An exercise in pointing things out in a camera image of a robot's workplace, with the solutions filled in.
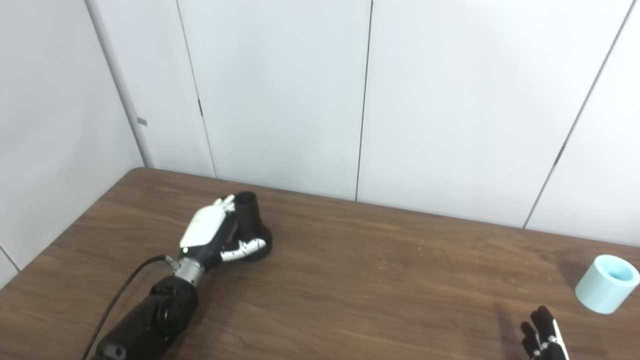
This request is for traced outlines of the left robot hand, white and black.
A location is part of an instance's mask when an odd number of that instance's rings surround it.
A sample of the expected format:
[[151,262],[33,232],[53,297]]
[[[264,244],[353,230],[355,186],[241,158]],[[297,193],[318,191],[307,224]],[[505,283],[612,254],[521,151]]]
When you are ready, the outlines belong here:
[[179,262],[207,273],[222,263],[262,260],[272,251],[273,241],[258,196],[251,191],[229,194],[195,212],[179,242]]

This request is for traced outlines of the right robot hand, white and black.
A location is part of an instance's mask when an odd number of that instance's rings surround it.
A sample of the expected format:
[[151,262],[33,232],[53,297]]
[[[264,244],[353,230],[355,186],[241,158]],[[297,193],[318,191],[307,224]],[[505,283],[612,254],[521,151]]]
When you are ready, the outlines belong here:
[[548,307],[540,305],[530,313],[530,321],[519,325],[522,347],[530,360],[569,360],[562,332]]

